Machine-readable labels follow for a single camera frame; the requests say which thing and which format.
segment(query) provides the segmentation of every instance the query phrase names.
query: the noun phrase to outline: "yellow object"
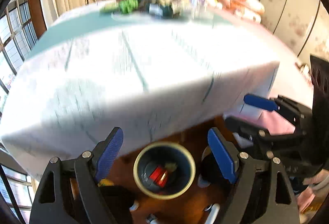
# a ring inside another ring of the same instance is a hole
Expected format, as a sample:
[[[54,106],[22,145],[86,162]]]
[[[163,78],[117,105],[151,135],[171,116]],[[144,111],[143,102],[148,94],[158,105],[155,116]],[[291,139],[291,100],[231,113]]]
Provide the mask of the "yellow object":
[[[114,183],[108,179],[102,179],[99,183],[98,183],[98,187],[104,187],[104,186],[113,186]]]

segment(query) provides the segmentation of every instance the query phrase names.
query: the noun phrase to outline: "window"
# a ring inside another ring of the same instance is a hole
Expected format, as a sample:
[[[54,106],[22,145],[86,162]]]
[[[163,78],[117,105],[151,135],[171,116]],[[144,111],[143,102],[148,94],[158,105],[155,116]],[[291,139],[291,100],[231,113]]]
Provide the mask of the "window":
[[[27,0],[10,0],[0,15],[0,118],[11,83],[36,42]]]
[[[21,212],[25,223],[28,224],[31,214],[32,203],[34,200],[34,191],[32,188],[31,177],[9,169],[3,165],[1,165],[1,167],[17,202],[18,210]],[[2,177],[0,177],[0,192],[10,209],[18,218],[17,213],[14,209],[14,205],[12,205],[8,191],[5,187],[4,181],[2,180]]]

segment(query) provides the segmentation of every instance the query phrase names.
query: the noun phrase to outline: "cylindrical container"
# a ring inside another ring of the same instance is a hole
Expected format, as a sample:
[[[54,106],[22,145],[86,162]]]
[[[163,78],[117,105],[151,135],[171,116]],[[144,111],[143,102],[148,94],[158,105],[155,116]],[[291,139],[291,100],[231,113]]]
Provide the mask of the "cylindrical container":
[[[182,195],[195,177],[190,152],[173,142],[155,142],[145,147],[134,164],[138,188],[149,197],[169,200]]]

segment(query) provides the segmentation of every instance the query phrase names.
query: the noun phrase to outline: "blue gripper pad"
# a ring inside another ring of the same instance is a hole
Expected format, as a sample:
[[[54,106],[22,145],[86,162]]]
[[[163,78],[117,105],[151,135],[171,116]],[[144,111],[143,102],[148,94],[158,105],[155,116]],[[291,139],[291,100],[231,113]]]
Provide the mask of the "blue gripper pad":
[[[107,177],[113,165],[113,162],[116,159],[116,156],[118,155],[122,143],[123,143],[123,131],[122,129],[119,128],[117,129],[110,143],[106,146],[103,153],[98,159],[96,174],[94,177],[96,182],[100,182],[101,179]]]
[[[208,131],[208,144],[223,177],[234,184],[237,180],[234,162],[213,129]]]
[[[251,106],[258,107],[267,111],[276,111],[279,106],[273,100],[268,100],[266,98],[256,96],[253,94],[246,94],[243,101]]]

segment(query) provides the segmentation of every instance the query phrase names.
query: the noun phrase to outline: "pink fabric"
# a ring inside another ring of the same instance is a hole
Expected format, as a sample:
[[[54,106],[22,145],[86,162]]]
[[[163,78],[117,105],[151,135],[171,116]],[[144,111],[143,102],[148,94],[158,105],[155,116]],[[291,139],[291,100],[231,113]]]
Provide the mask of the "pink fabric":
[[[329,171],[328,170],[321,170],[317,175],[315,175],[312,178],[307,178],[304,179],[303,184],[317,184],[320,183],[321,181],[325,180],[329,176]]]
[[[303,191],[297,197],[297,205],[298,205],[299,212],[302,212],[304,209],[306,209],[311,204],[314,197],[315,197],[315,194],[313,193],[311,187],[307,187],[306,190]]]

